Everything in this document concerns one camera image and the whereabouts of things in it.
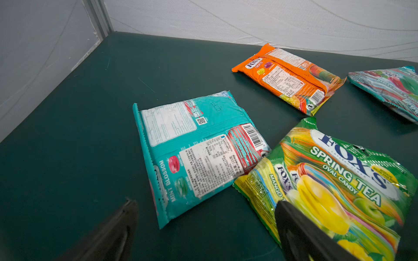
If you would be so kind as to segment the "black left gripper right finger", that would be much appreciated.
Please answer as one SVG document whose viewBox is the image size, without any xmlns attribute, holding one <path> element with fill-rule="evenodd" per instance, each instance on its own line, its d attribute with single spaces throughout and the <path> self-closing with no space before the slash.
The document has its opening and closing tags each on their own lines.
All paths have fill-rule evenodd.
<svg viewBox="0 0 418 261">
<path fill-rule="evenodd" d="M 275 220 L 287 261 L 357 260 L 289 202 L 276 204 Z"/>
</svg>

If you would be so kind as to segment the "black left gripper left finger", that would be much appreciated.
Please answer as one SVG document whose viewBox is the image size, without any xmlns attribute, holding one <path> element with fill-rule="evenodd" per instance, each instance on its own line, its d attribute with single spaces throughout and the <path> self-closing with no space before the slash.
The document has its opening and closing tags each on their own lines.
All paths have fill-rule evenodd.
<svg viewBox="0 0 418 261">
<path fill-rule="evenodd" d="M 132 252 L 139 208 L 127 200 L 57 261 L 127 261 Z"/>
</svg>

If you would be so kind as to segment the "green spring tea candy bag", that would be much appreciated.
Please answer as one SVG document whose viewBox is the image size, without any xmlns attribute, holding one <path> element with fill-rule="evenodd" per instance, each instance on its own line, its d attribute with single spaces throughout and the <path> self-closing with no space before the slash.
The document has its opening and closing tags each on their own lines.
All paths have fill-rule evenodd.
<svg viewBox="0 0 418 261">
<path fill-rule="evenodd" d="M 418 181 L 387 154 L 328 136 L 308 117 L 234 187 L 276 242 L 274 212 L 285 201 L 359 260 L 392 261 Z"/>
</svg>

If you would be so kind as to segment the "teal mint blossom candy bag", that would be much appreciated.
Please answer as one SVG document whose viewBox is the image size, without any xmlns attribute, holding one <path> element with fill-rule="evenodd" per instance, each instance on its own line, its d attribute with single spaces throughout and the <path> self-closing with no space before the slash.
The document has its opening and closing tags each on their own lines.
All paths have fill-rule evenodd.
<svg viewBox="0 0 418 261">
<path fill-rule="evenodd" d="M 248 174 L 270 147 L 229 91 L 133 105 L 158 225 L 166 226 Z"/>
</svg>

